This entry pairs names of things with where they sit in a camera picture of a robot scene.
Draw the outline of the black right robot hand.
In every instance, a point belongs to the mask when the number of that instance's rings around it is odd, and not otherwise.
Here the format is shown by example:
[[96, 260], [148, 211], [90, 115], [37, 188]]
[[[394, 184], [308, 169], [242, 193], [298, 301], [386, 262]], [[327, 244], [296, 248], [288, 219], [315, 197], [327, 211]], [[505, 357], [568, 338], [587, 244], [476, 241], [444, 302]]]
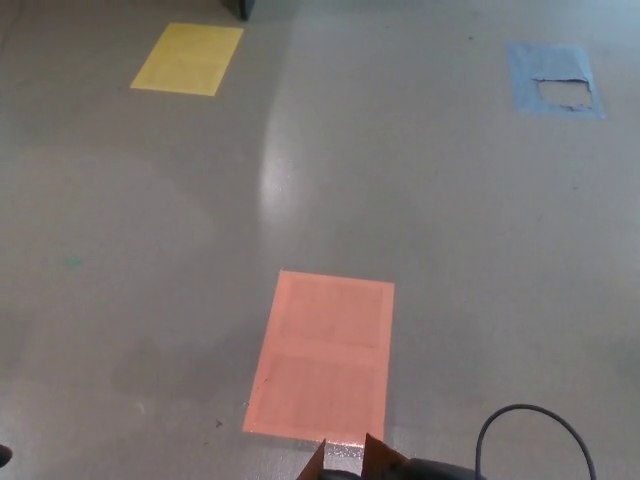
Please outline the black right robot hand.
[[398, 470], [404, 480], [476, 480], [476, 473], [469, 468], [449, 463], [412, 458]]

